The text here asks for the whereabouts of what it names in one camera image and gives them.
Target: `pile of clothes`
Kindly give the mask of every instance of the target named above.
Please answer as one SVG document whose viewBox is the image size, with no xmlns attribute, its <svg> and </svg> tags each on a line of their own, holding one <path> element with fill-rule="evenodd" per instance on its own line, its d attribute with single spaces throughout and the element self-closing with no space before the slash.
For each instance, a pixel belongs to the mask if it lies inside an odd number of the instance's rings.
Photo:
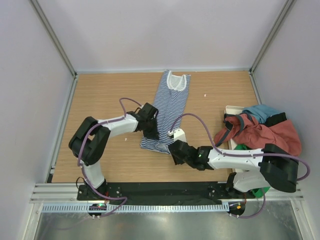
<svg viewBox="0 0 320 240">
<path fill-rule="evenodd" d="M 298 133 L 285 112 L 279 112 L 267 105 L 245 107 L 241 114 L 225 114 L 225 128 L 214 136 L 216 146 L 233 139 L 239 145 L 250 149 L 264 148 L 274 144 L 293 156 L 302 151 Z"/>
</svg>

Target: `wall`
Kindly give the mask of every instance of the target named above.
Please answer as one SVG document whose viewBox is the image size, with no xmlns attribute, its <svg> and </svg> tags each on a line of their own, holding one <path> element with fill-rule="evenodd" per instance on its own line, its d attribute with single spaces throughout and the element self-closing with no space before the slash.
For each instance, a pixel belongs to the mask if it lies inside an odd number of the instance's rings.
<svg viewBox="0 0 320 240">
<path fill-rule="evenodd" d="M 285 0 L 39 0 L 77 71 L 249 68 Z"/>
<path fill-rule="evenodd" d="M 285 111 L 300 134 L 301 157 L 311 166 L 300 185 L 314 230 L 320 223 L 319 12 L 318 0 L 297 1 L 255 72 L 262 102 Z"/>
<path fill-rule="evenodd" d="M 0 239 L 21 237 L 72 77 L 27 0 L 0 1 Z"/>
</svg>

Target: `black cloth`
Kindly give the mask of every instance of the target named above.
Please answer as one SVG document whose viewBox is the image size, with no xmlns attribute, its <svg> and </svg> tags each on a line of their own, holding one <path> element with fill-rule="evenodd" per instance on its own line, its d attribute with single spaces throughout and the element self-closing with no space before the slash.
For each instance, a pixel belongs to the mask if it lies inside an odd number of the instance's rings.
<svg viewBox="0 0 320 240">
<path fill-rule="evenodd" d="M 286 113 L 282 112 L 282 113 L 279 113 L 279 114 L 276 114 L 276 115 L 268 117 L 266 119 L 265 123 L 263 123 L 263 125 L 265 125 L 268 128 L 270 128 L 270 127 L 272 127 L 274 125 L 277 125 L 279 123 L 282 123 L 282 122 L 284 122 L 286 120 L 287 120 Z"/>
</svg>

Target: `blue cloth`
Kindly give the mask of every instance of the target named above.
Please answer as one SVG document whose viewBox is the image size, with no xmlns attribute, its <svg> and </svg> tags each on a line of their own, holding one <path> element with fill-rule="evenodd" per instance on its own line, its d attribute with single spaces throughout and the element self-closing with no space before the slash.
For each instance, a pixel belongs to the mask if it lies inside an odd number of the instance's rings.
<svg viewBox="0 0 320 240">
<path fill-rule="evenodd" d="M 260 124 L 264 124 L 267 118 L 280 114 L 278 110 L 264 104 L 245 107 L 242 112 L 255 117 Z"/>
<path fill-rule="evenodd" d="M 163 73 L 152 104 L 158 109 L 156 121 L 159 140 L 142 137 L 140 144 L 142 149 L 170 154 L 168 145 L 172 144 L 174 140 L 168 137 L 168 132 L 177 117 L 184 113 L 189 84 L 190 75 L 174 76 L 169 70 Z M 180 123 L 181 119 L 177 121 L 174 128 L 178 128 Z"/>
</svg>

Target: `robotic arm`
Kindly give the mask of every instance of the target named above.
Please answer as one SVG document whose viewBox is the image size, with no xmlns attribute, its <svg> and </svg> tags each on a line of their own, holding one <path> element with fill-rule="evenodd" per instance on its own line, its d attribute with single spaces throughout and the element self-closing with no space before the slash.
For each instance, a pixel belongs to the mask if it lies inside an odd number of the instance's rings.
<svg viewBox="0 0 320 240">
<path fill-rule="evenodd" d="M 253 150 L 225 150 L 219 149 L 219 153 L 212 146 L 200 146 L 194 148 L 187 144 L 186 135 L 182 129 L 170 132 L 169 137 L 174 143 L 168 146 L 174 163 L 188 164 L 194 169 L 236 168 L 247 170 L 245 172 L 233 172 L 227 180 L 227 188 L 246 193 L 252 189 L 273 187 L 282 192 L 294 193 L 297 185 L 298 162 L 280 156 L 256 156 L 263 153 L 286 154 L 274 144 L 266 144 L 265 147 Z"/>
<path fill-rule="evenodd" d="M 159 139 L 157 130 L 158 110 L 149 103 L 146 103 L 142 108 L 137 108 L 137 110 L 129 111 L 125 116 L 104 120 L 96 120 L 89 116 L 82 122 L 69 142 L 69 148 L 73 155 L 78 158 L 88 131 L 93 126 L 104 123 L 90 133 L 94 137 L 92 140 L 86 140 L 80 160 L 87 179 L 103 195 L 106 193 L 107 182 L 101 171 L 100 158 L 104 153 L 108 139 L 137 131 L 143 131 L 143 135 L 148 139 Z"/>
</svg>

